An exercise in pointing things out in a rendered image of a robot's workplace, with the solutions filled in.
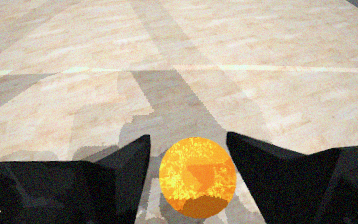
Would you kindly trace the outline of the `orange knob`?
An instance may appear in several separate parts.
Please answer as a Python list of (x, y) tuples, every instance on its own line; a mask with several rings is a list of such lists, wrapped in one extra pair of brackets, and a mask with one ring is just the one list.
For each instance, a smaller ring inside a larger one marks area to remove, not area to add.
[(194, 219), (217, 215), (231, 201), (237, 175), (230, 156), (217, 143), (190, 137), (174, 144), (159, 168), (166, 201)]

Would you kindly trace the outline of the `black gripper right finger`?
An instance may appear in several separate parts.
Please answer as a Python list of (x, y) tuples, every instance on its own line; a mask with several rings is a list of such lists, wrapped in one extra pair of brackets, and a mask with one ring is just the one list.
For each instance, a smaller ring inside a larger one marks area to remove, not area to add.
[(302, 154), (230, 131), (226, 147), (266, 224), (321, 224), (341, 175), (358, 171), (358, 145)]

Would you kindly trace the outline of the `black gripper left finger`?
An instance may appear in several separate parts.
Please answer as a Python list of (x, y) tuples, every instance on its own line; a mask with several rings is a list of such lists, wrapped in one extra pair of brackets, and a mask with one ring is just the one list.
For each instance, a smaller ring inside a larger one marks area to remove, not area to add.
[(78, 208), (87, 224), (134, 224), (150, 158), (145, 134), (96, 161), (1, 161), (5, 207)]

